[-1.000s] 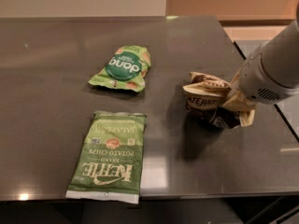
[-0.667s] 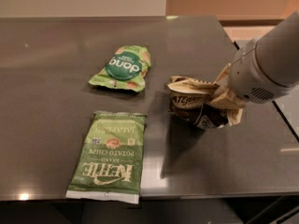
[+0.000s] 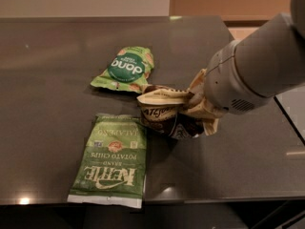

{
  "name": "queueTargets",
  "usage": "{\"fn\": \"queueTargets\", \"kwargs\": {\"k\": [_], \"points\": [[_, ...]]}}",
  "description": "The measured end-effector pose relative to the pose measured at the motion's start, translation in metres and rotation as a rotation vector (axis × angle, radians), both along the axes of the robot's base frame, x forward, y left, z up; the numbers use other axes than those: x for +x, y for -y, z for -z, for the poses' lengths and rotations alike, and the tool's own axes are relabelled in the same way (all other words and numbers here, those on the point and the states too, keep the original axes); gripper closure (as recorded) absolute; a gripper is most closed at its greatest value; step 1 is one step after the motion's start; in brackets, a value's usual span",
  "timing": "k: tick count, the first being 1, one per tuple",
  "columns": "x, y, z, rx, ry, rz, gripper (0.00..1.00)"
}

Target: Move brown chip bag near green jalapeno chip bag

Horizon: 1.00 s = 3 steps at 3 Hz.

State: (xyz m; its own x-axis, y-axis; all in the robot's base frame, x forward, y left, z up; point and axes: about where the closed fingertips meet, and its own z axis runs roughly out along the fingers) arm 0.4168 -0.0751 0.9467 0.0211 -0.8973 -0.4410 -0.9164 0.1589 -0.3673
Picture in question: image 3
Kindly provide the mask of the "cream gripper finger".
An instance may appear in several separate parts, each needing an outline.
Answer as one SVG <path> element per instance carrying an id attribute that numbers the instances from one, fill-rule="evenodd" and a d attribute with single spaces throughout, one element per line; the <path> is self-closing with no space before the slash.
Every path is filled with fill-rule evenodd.
<path id="1" fill-rule="evenodd" d="M 137 100 L 148 105 L 185 104 L 192 97 L 193 94 L 186 91 L 158 89 L 138 96 Z"/>
<path id="2" fill-rule="evenodd" d="M 216 119 L 204 119 L 203 126 L 205 135 L 214 135 L 218 130 L 218 122 L 219 120 Z"/>

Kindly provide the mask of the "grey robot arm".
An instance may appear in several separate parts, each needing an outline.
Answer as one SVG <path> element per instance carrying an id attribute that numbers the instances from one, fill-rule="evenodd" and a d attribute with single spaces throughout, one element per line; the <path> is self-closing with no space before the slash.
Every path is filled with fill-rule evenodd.
<path id="1" fill-rule="evenodd" d="M 146 85 L 137 97 L 144 126 L 175 139 L 213 135 L 219 119 L 244 115 L 305 79 L 305 0 L 217 52 L 189 88 Z"/>

